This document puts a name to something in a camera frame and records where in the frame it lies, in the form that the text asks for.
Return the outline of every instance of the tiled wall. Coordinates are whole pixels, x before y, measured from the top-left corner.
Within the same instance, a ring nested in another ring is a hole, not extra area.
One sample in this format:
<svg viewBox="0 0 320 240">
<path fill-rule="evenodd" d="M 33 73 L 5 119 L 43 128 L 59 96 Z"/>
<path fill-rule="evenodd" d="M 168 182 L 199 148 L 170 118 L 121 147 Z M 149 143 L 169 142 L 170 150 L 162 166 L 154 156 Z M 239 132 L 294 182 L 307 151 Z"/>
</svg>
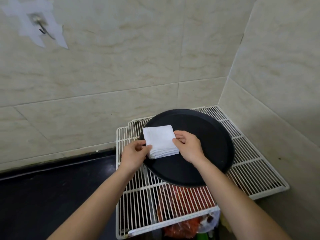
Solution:
<svg viewBox="0 0 320 240">
<path fill-rule="evenodd" d="M 219 106 L 290 184 L 260 205 L 320 236 L 320 0 L 257 0 Z"/>
<path fill-rule="evenodd" d="M 69 50 L 18 36 L 0 11 L 0 170 L 105 149 L 132 119 L 217 104 L 254 2 L 54 0 Z"/>
</svg>

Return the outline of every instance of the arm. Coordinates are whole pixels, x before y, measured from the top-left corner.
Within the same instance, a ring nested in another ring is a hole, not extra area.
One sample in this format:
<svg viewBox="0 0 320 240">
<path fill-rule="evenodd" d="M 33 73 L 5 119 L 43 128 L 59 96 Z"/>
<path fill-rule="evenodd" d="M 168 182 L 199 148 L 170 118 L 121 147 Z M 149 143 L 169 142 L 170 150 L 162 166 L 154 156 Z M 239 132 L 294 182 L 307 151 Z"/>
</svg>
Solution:
<svg viewBox="0 0 320 240">
<path fill-rule="evenodd" d="M 172 141 L 181 155 L 198 169 L 237 239 L 290 239 L 266 212 L 204 156 L 195 135 L 179 130 L 174 133 L 177 139 Z"/>
<path fill-rule="evenodd" d="M 151 146 L 134 141 L 123 149 L 121 165 L 99 188 L 48 238 L 97 239 L 113 213 L 128 182 L 139 169 Z"/>
</svg>

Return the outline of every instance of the white wire rack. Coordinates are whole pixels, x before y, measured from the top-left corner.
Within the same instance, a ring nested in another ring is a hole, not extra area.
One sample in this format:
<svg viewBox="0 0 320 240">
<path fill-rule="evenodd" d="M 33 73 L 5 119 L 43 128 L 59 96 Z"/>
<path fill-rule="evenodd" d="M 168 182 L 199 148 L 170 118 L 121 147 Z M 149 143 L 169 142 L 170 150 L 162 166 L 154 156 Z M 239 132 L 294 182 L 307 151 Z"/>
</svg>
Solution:
<svg viewBox="0 0 320 240">
<path fill-rule="evenodd" d="M 218 106 L 194 109 L 218 120 L 232 137 L 235 157 L 227 176 L 253 200 L 289 189 L 288 183 Z M 125 145 L 138 140 L 152 117 L 117 129 L 117 169 Z M 125 239 L 219 210 L 208 188 L 170 185 L 142 166 L 116 207 L 117 239 Z"/>
</svg>

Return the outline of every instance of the folded white napkin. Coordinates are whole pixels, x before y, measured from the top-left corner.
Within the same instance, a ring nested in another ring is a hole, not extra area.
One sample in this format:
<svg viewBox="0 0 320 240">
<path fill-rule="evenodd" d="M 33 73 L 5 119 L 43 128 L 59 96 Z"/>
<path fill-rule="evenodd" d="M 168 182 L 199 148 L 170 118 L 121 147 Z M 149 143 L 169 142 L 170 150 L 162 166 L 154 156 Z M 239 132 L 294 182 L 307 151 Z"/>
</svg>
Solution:
<svg viewBox="0 0 320 240">
<path fill-rule="evenodd" d="M 150 159 L 167 157 L 179 153 L 179 149 L 172 142 L 172 139 L 176 136 L 171 125 L 146 127 L 142 130 L 146 146 L 152 145 L 152 149 L 148 154 Z"/>
</svg>

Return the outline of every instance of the left hand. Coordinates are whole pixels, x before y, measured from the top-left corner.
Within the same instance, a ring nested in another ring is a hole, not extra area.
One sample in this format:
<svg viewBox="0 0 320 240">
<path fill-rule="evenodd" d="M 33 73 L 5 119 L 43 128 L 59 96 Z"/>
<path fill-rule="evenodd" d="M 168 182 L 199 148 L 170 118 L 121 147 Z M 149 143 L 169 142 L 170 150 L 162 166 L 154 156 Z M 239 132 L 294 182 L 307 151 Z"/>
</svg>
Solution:
<svg viewBox="0 0 320 240">
<path fill-rule="evenodd" d="M 122 152 L 119 169 L 125 170 L 130 175 L 134 174 L 152 148 L 152 145 L 143 146 L 144 144 L 146 144 L 145 140 L 136 140 L 126 145 Z"/>
</svg>

